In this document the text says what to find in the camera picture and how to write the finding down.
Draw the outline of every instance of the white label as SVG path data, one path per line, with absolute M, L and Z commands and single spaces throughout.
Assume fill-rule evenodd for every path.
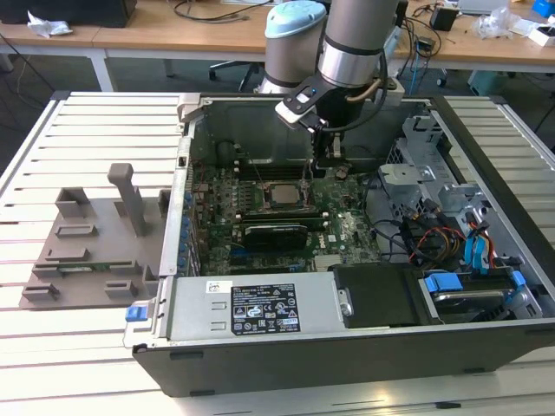
M 297 325 L 298 324 L 298 319 L 297 318 L 283 319 L 282 321 L 283 321 L 284 325 Z
M 209 280 L 206 282 L 206 293 L 232 293 L 232 286 L 231 280 Z

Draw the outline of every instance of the connector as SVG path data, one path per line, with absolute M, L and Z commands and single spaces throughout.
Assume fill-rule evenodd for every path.
M 418 37 L 415 41 L 416 50 L 431 54 L 434 50 L 435 40 L 429 37 Z
M 433 214 L 437 214 L 438 212 L 441 212 L 441 208 L 440 205 L 437 204 L 435 201 L 433 201 L 430 198 L 426 198 L 424 200 L 424 207 L 429 211 L 432 212 Z

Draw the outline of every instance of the side panel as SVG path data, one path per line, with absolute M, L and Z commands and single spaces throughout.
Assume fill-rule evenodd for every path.
M 553 342 L 552 327 L 523 325 L 210 348 L 142 345 L 133 357 L 165 394 L 184 397 L 487 372 Z

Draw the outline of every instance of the white paper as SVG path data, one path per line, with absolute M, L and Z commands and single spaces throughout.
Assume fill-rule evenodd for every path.
M 69 28 L 67 22 L 49 22 L 48 20 L 42 20 L 31 15 L 29 11 L 27 11 L 27 15 L 29 16 L 27 27 L 37 35 L 46 37 L 47 39 L 50 38 L 51 35 L 67 35 L 73 32 L 73 30 Z

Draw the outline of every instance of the black plastic cover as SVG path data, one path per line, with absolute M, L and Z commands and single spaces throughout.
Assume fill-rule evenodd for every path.
M 410 327 L 433 324 L 424 303 L 418 274 L 400 264 L 363 263 L 337 266 L 338 289 L 345 289 L 353 308 L 347 328 Z

